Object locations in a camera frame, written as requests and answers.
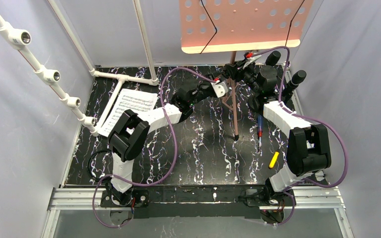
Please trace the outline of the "sheet music page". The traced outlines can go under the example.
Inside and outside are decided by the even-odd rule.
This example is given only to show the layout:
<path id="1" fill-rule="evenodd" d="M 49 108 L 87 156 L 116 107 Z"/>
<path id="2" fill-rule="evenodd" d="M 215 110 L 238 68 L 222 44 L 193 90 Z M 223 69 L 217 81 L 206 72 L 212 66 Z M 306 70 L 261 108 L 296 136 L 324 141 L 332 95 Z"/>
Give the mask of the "sheet music page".
<path id="1" fill-rule="evenodd" d="M 137 114 L 150 111 L 154 109 L 157 99 L 158 96 L 156 93 L 121 89 L 108 117 L 98 130 L 98 133 L 108 137 L 125 110 L 132 110 Z"/>

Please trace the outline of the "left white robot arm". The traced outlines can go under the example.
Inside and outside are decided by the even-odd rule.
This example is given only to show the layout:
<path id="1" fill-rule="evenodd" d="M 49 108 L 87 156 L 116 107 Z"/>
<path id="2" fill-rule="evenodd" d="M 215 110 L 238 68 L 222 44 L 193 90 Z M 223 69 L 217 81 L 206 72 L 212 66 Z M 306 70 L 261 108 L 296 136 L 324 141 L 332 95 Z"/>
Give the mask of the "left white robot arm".
<path id="1" fill-rule="evenodd" d="M 195 104 L 209 97 L 221 98 L 227 92 L 226 82 L 216 78 L 214 82 L 203 81 L 195 87 L 182 86 L 163 108 L 142 113 L 130 109 L 123 112 L 108 136 L 115 175 L 106 183 L 108 193 L 121 204 L 129 203 L 133 161 L 142 152 L 148 134 L 170 122 L 185 121 L 193 113 Z"/>

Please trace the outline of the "pink music stand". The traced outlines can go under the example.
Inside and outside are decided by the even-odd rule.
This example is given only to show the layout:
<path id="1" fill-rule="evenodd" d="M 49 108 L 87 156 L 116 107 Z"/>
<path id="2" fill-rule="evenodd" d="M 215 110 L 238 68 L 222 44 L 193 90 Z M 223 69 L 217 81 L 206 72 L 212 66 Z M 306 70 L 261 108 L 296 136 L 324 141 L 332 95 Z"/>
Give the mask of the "pink music stand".
<path id="1" fill-rule="evenodd" d="M 186 54 L 294 48 L 302 41 L 312 0 L 181 0 Z"/>

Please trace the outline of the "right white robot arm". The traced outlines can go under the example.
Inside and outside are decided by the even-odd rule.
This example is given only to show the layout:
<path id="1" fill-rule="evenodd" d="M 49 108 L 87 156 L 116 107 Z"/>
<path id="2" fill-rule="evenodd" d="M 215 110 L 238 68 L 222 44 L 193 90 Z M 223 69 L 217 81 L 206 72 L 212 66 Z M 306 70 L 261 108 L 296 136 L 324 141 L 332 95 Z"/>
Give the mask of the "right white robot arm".
<path id="1" fill-rule="evenodd" d="M 226 64 L 222 74 L 236 82 L 244 82 L 252 90 L 248 99 L 251 110 L 261 113 L 275 124 L 288 138 L 286 164 L 265 181 L 261 191 L 247 195 L 269 201 L 282 200 L 285 189 L 301 179 L 331 166 L 331 154 L 327 128 L 295 116 L 283 102 L 278 101 L 275 87 L 278 70 L 264 65 L 256 72 L 254 64 L 244 67 L 244 62 Z"/>

